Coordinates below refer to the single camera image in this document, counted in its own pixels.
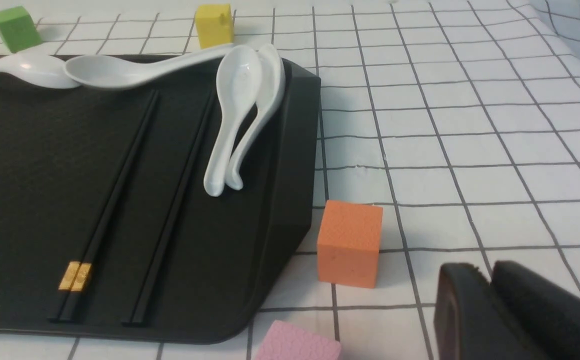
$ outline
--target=ceramic spoon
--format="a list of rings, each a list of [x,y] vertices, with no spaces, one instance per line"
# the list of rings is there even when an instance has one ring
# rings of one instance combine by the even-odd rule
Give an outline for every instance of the ceramic spoon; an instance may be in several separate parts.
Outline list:
[[[7,73],[38,87],[73,89],[81,84],[64,73],[64,60],[35,52],[18,52],[0,58],[0,73]]]
[[[66,61],[64,70],[75,82],[86,87],[104,90],[131,89],[174,71],[219,59],[233,47],[234,44],[226,43],[155,63],[133,63],[107,55],[82,55]]]
[[[261,77],[261,60],[246,45],[235,46],[219,64],[216,93],[221,106],[221,127],[203,176],[203,187],[210,196],[219,196],[224,191],[237,132],[254,105]]]
[[[236,191],[244,188],[244,181],[239,175],[244,157],[261,130],[281,105],[286,86],[283,60],[281,60],[276,48],[271,43],[267,43],[258,50],[258,56],[261,59],[263,79],[261,89],[256,97],[256,117],[232,153],[225,174],[225,183]]]

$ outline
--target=wooden block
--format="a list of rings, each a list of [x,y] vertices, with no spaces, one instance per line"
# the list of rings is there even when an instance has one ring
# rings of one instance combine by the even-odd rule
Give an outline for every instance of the wooden block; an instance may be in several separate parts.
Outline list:
[[[338,341],[276,320],[265,334],[255,360],[340,360]]]
[[[378,206],[328,200],[317,239],[320,281],[375,287],[383,212]]]
[[[35,23],[23,6],[0,11],[0,36],[11,53],[43,43]]]
[[[230,4],[206,4],[197,7],[194,23],[201,49],[232,43],[235,39]]]

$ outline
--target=white grid tablecloth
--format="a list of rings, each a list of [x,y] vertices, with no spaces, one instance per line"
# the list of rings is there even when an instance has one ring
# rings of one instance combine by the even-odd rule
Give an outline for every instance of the white grid tablecloth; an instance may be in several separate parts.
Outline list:
[[[193,17],[36,18],[46,40],[36,51],[189,53],[199,48]],[[322,78],[313,229],[253,323],[212,346],[0,333],[0,359],[250,360],[275,319],[340,340],[347,360],[433,359],[445,262],[487,275],[496,260],[515,260],[580,297],[577,6],[236,9],[235,34],[236,43],[274,43]],[[376,289],[317,281],[327,199],[383,207]]]

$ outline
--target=pink foam block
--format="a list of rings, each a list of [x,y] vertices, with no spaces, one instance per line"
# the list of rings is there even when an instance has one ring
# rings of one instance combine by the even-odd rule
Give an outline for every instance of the pink foam block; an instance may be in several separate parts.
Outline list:
[[[276,320],[255,360],[340,360],[340,357],[340,342]]]

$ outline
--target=black chopstick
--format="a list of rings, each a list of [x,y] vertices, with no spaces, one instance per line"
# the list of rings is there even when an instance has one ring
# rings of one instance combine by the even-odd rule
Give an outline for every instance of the black chopstick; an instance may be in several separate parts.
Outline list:
[[[139,289],[137,300],[129,314],[129,317],[123,321],[123,325],[125,326],[139,326],[142,325],[145,321],[146,311],[148,310],[148,305],[155,289],[157,276],[159,275],[162,264],[164,263],[165,253],[171,241],[176,221],[180,215],[181,205],[185,198],[186,189],[192,175],[192,170],[194,169],[195,162],[197,161],[199,149],[201,148],[203,137],[206,133],[206,128],[210,122],[209,118],[213,110],[212,105],[215,98],[216,95],[213,91],[212,94],[210,94],[208,97],[208,103],[205,105],[205,113],[203,114],[203,118],[201,119],[198,129],[196,130],[196,137],[194,137],[194,142],[192,142],[192,148],[187,157],[187,160],[185,160],[183,170],[181,171],[178,187],[176,189],[174,199],[170,204],[168,216],[166,217],[166,221],[161,230],[160,237],[157,240],[152,260],[150,262],[150,267],[148,267],[148,271],[145,274],[143,285]]]
[[[112,214],[116,208],[117,202],[121,197],[124,185],[128,178],[128,174],[134,164],[134,159],[139,152],[146,129],[150,123],[150,118],[156,107],[159,98],[159,91],[153,89],[150,92],[148,106],[144,110],[141,125],[134,135],[134,141],[130,146],[130,150],[125,155],[123,166],[119,170],[116,177],[116,182],[110,193],[105,207],[101,212],[98,223],[93,231],[90,240],[85,245],[85,249],[80,251],[78,259],[73,259],[68,264],[68,269],[59,284],[58,297],[52,312],[48,316],[51,321],[70,322],[74,320],[75,310],[82,296],[82,292],[87,285],[89,278],[92,276],[92,264],[96,260],[97,254],[103,243],[108,224],[112,218]],[[74,271],[75,264],[78,264],[78,269]]]

